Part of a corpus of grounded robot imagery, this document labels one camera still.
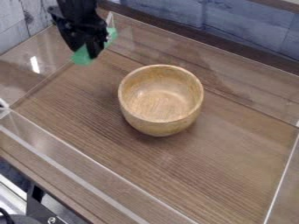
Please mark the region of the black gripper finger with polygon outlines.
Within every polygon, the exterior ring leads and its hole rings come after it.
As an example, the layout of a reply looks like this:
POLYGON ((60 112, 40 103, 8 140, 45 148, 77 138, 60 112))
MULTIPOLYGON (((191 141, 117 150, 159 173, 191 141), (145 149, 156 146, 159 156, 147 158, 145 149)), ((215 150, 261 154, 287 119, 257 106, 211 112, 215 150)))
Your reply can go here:
POLYGON ((61 37, 73 52, 76 52, 84 45, 85 34, 81 30, 63 29, 61 37))
POLYGON ((108 42, 108 35, 104 33, 101 35, 85 37, 85 46, 88 50, 88 56, 95 59, 105 47, 108 42))

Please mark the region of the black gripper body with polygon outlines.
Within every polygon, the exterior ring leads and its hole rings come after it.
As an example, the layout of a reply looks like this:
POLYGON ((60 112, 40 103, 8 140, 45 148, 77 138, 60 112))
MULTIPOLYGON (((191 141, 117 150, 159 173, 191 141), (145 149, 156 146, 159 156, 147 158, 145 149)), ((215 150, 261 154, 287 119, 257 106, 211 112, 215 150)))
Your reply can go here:
POLYGON ((87 36, 107 39, 108 24, 97 14, 97 0, 56 0, 48 7, 60 35, 68 41, 87 36))

